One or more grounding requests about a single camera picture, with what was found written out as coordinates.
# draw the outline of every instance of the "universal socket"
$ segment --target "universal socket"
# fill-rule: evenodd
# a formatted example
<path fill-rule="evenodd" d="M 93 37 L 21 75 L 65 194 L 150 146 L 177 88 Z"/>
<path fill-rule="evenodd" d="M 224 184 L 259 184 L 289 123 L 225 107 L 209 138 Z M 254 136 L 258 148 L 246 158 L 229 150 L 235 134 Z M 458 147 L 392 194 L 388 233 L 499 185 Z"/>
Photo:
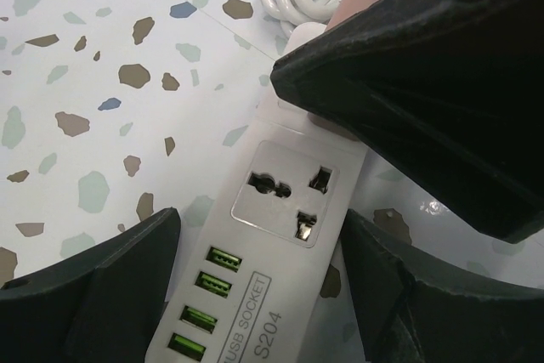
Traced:
<path fill-rule="evenodd" d="M 338 170 L 271 141 L 262 142 L 240 187 L 232 217 L 312 247 Z"/>

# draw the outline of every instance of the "power strip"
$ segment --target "power strip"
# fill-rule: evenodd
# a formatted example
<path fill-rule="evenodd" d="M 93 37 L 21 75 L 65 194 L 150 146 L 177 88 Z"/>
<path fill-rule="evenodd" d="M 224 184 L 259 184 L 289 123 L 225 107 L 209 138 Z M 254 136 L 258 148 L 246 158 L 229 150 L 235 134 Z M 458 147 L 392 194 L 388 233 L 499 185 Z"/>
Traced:
<path fill-rule="evenodd" d="M 324 29 L 299 26 L 286 51 Z M 266 90 L 147 363 L 297 360 L 367 151 L 307 114 Z"/>

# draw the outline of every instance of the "speckled surface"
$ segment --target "speckled surface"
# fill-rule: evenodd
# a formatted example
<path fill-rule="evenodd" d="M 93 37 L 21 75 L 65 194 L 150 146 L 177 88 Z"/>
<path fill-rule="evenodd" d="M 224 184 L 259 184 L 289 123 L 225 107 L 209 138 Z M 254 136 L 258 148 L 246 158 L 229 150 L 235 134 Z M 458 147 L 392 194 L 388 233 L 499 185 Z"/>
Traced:
<path fill-rule="evenodd" d="M 183 215 L 183 265 L 286 46 L 259 0 L 0 0 L 0 283 Z M 352 206 L 439 258 L 544 286 L 544 233 L 480 235 L 371 153 Z M 363 361 L 340 251 L 301 362 Z"/>

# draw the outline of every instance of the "green usb port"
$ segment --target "green usb port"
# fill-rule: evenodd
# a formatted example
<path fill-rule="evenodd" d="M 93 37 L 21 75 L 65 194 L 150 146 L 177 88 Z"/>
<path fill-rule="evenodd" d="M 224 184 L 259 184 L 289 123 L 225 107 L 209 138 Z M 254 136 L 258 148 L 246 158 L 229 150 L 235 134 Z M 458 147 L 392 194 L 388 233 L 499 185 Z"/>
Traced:
<path fill-rule="evenodd" d="M 234 272 L 238 272 L 238 269 L 240 269 L 241 258 L 230 255 L 228 252 L 221 251 L 217 248 L 210 248 L 206 259 L 220 267 L 230 269 Z"/>
<path fill-rule="evenodd" d="M 184 308 L 180 319 L 208 333 L 213 333 L 213 329 L 215 329 L 215 325 L 218 323 L 217 319 L 190 306 Z"/>
<path fill-rule="evenodd" d="M 206 274 L 205 272 L 201 272 L 198 275 L 198 278 L 196 278 L 196 285 L 223 298 L 227 298 L 229 296 L 231 287 L 228 282 L 220 280 L 215 276 Z"/>
<path fill-rule="evenodd" d="M 202 361 L 204 352 L 206 352 L 206 348 L 201 344 L 193 342 L 187 337 L 179 336 L 176 333 L 172 335 L 168 347 L 196 361 Z"/>

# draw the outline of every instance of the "black plastic object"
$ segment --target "black plastic object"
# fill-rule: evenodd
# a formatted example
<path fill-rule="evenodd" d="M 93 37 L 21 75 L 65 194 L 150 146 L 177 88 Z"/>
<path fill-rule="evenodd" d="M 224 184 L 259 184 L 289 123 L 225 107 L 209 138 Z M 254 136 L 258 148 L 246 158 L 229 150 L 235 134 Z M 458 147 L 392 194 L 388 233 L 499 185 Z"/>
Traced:
<path fill-rule="evenodd" d="M 544 291 L 454 267 L 351 210 L 341 240 L 372 363 L 544 361 Z"/>
<path fill-rule="evenodd" d="M 544 0 L 381 0 L 278 60 L 278 96 L 344 126 L 476 230 L 544 226 Z"/>
<path fill-rule="evenodd" d="M 132 229 L 0 289 L 0 362 L 140 363 L 161 319 L 180 219 Z"/>

